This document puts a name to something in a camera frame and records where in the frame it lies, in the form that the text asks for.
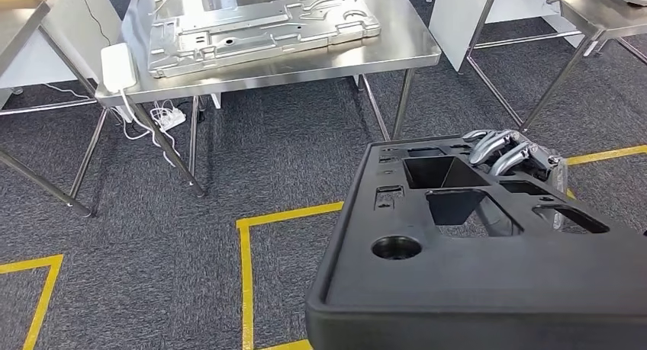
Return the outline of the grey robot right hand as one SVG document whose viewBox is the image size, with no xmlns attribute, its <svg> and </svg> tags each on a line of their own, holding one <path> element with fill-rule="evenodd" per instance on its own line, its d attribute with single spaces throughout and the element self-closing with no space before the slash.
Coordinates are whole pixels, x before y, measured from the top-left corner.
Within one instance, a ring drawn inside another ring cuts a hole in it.
<svg viewBox="0 0 647 350">
<path fill-rule="evenodd" d="M 465 142 L 478 141 L 468 161 L 475 167 L 490 163 L 489 175 L 500 176 L 521 171 L 560 192 L 566 192 L 568 166 L 565 159 L 555 150 L 534 143 L 518 130 L 473 130 L 462 138 Z M 476 214 L 488 235 L 512 236 L 520 233 L 520 228 L 495 208 L 490 201 L 481 203 L 476 208 Z M 554 230 L 562 228 L 565 220 L 563 214 L 548 212 L 541 215 L 552 224 Z"/>
</svg>

